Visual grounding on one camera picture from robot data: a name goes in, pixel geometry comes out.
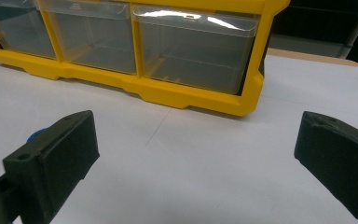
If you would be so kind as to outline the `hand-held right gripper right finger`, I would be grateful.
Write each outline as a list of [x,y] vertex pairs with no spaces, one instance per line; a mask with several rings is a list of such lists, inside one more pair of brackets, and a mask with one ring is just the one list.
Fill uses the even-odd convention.
[[294,156],[358,219],[358,129],[306,111]]

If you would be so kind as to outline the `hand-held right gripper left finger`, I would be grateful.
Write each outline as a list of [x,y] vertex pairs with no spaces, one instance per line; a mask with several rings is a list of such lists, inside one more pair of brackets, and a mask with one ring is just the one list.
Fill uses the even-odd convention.
[[66,116],[32,135],[3,159],[9,218],[49,224],[99,157],[90,110]]

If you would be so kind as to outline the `yellow black organizer cabinet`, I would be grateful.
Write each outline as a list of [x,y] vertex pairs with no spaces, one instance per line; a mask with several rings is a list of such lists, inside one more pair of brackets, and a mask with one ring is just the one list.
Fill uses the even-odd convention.
[[276,15],[288,7],[291,0],[110,0],[130,5],[152,5],[195,10],[207,13],[229,12],[256,15],[259,19],[246,73],[237,94],[211,91],[179,83],[149,78],[142,71],[135,74],[68,63],[62,56],[51,15],[43,11],[41,17],[48,32],[55,58],[3,49],[0,64],[20,68],[25,72],[49,79],[79,79],[91,83],[117,87],[134,93],[147,102],[177,108],[189,106],[209,109],[242,117],[256,108],[264,83],[264,59],[270,28]]

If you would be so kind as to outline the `set of clear drawers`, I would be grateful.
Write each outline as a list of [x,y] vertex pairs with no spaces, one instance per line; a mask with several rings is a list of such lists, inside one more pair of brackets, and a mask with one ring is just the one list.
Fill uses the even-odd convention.
[[237,94],[256,15],[102,0],[0,0],[0,46],[55,58],[48,12],[68,63]]

